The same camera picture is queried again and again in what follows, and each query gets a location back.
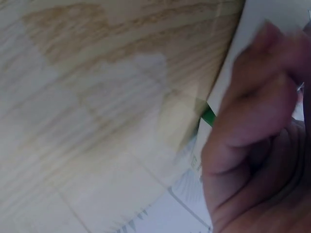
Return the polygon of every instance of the wood grain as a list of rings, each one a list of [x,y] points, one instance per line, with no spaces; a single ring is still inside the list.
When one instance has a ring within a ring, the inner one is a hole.
[[[0,0],[0,231],[107,232],[188,168],[243,0]]]

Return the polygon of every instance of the table surface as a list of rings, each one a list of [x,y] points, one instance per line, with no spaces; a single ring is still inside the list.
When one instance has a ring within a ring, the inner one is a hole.
[[[243,2],[0,0],[0,231],[113,232],[180,178]]]

